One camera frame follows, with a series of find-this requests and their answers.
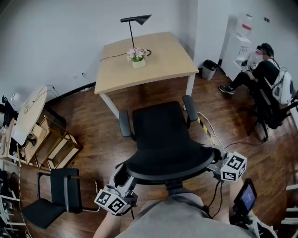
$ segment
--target yellow black striped tape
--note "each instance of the yellow black striped tape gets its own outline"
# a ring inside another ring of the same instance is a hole
[[[20,199],[20,170],[19,170],[19,199]]]
[[[208,129],[204,125],[204,123],[200,120],[200,118],[198,118],[197,121],[198,121],[198,123],[200,123],[200,125],[202,126],[203,130],[205,131],[205,133],[210,137],[210,140],[211,140],[212,144],[215,145],[213,136],[210,134],[210,132],[208,131]]]

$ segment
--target wooden table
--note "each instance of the wooden table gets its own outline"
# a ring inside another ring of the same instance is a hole
[[[195,75],[199,72],[189,55],[171,32],[155,33],[134,38],[136,47],[149,49],[152,54],[146,58],[146,66],[134,69],[126,55],[103,59],[129,51],[131,39],[106,45],[102,52],[95,94],[99,94],[114,115],[119,111],[106,94],[118,89],[153,81],[189,76],[186,95],[192,93]]]
[[[23,145],[31,133],[47,100],[47,86],[36,88],[20,109],[17,123],[13,129],[13,138]]]

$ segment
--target black chair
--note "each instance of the black chair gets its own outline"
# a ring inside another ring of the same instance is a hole
[[[252,97],[255,101],[256,110],[247,110],[254,115],[257,120],[252,129],[247,132],[247,135],[249,136],[255,130],[257,124],[261,124],[265,132],[264,141],[268,140],[266,124],[271,129],[277,129],[282,125],[284,119],[291,115],[288,111],[298,106],[298,102],[292,101],[289,106],[280,109],[279,103],[272,95],[266,95],[263,89],[254,93]]]
[[[49,176],[51,180],[52,202],[41,198],[40,178]],[[38,173],[37,199],[22,210],[24,217],[35,226],[46,229],[63,212],[81,213],[82,211],[98,212],[84,209],[81,202],[80,180],[78,169],[54,169],[51,173]]]
[[[188,128],[198,114],[190,96],[184,96],[183,102],[188,113],[186,121],[178,102],[133,111],[135,134],[130,129],[128,112],[120,111],[122,135],[137,144],[137,152],[124,165],[138,184],[165,184],[168,190],[181,188],[183,180],[205,172],[216,159],[216,150],[190,139]]]

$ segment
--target screen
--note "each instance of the screen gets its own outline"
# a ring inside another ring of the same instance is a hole
[[[244,191],[242,197],[241,197],[246,209],[249,211],[255,201],[255,196],[253,195],[253,191],[251,189],[251,186],[249,185],[247,189]]]

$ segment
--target sneaker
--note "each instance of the sneaker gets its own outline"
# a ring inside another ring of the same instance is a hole
[[[235,89],[232,89],[231,87],[230,87],[230,85],[227,85],[227,86],[218,86],[218,89],[220,90],[220,91],[222,91],[223,93],[228,93],[228,94],[231,94],[231,95],[233,95],[234,93],[235,93]]]

